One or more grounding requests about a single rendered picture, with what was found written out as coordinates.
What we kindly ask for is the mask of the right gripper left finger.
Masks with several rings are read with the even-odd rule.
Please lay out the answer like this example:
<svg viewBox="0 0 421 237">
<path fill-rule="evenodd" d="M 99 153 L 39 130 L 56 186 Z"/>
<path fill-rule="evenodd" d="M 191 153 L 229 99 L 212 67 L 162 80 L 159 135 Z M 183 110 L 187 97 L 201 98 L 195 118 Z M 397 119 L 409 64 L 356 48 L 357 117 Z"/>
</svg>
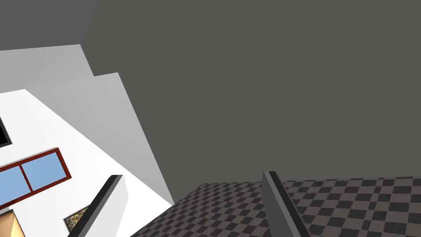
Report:
<svg viewBox="0 0 421 237">
<path fill-rule="evenodd" d="M 117 237 L 128 202 L 123 175 L 111 175 L 67 237 Z"/>
</svg>

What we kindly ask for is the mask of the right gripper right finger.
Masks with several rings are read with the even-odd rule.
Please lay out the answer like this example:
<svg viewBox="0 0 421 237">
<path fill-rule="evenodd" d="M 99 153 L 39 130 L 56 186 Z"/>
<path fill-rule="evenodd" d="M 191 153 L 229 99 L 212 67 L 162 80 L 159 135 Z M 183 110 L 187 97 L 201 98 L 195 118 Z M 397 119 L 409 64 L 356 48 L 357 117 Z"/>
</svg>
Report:
<svg viewBox="0 0 421 237">
<path fill-rule="evenodd" d="M 275 171 L 263 172 L 261 195 L 272 237 L 311 237 Z"/>
</svg>

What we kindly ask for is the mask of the red framed window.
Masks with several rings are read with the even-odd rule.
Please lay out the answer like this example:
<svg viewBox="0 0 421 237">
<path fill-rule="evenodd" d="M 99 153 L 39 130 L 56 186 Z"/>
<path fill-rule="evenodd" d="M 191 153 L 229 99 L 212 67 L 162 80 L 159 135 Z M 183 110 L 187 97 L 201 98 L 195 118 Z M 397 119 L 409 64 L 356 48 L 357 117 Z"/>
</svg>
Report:
<svg viewBox="0 0 421 237">
<path fill-rule="evenodd" d="M 0 209 L 71 179 L 58 147 L 0 167 Z"/>
</svg>

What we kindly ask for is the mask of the tan wooden furniture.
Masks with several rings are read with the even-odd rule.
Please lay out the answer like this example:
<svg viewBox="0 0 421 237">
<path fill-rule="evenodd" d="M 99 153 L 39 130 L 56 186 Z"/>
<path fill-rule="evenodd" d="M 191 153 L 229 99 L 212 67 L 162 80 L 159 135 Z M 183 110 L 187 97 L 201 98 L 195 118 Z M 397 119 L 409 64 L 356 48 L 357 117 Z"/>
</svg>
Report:
<svg viewBox="0 0 421 237">
<path fill-rule="evenodd" d="M 0 214 L 0 237 L 25 237 L 12 209 Z"/>
</svg>

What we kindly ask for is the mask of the framed picture on wall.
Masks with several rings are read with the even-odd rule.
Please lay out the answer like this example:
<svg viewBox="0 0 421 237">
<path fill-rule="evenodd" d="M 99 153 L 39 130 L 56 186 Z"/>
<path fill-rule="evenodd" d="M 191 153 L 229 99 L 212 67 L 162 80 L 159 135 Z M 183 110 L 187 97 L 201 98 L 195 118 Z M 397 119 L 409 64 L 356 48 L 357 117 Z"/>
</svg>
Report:
<svg viewBox="0 0 421 237">
<path fill-rule="evenodd" d="M 77 210 L 76 212 L 72 213 L 71 215 L 69 215 L 68 217 L 64 218 L 63 221 L 66 225 L 67 231 L 70 233 L 73 228 L 75 227 L 75 225 L 78 223 L 78 221 L 81 219 L 81 217 L 84 215 L 84 213 L 86 212 L 86 210 L 88 209 L 89 205 L 87 205 L 86 207 Z"/>
</svg>

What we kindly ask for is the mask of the black framed wall panel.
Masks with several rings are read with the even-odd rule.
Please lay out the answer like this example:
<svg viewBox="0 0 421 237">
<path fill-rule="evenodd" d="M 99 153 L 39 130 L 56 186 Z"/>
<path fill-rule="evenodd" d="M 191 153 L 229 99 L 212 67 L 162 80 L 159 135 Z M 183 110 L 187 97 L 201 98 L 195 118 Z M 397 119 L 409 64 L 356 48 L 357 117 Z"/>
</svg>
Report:
<svg viewBox="0 0 421 237">
<path fill-rule="evenodd" d="M 4 125 L 4 122 L 2 121 L 2 118 L 0 117 L 0 148 L 8 146 L 13 144 L 6 127 Z"/>
</svg>

